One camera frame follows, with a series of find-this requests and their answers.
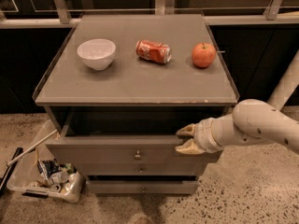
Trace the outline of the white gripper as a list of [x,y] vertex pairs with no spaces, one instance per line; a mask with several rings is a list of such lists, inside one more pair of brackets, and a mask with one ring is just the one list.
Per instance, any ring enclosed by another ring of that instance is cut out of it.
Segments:
[[193,137],[183,145],[175,147],[176,152],[186,155],[200,155],[205,152],[215,153],[223,150],[212,135],[213,118],[203,119],[196,125],[189,124],[176,132],[177,136]]

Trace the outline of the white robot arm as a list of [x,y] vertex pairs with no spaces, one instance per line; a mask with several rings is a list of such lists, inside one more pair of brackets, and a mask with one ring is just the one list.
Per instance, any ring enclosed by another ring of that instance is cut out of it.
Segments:
[[299,123],[281,108],[299,85],[299,51],[269,100],[247,99],[232,112],[217,119],[203,119],[177,131],[188,140],[176,151],[187,155],[214,153],[227,146],[250,146],[272,141],[299,153]]

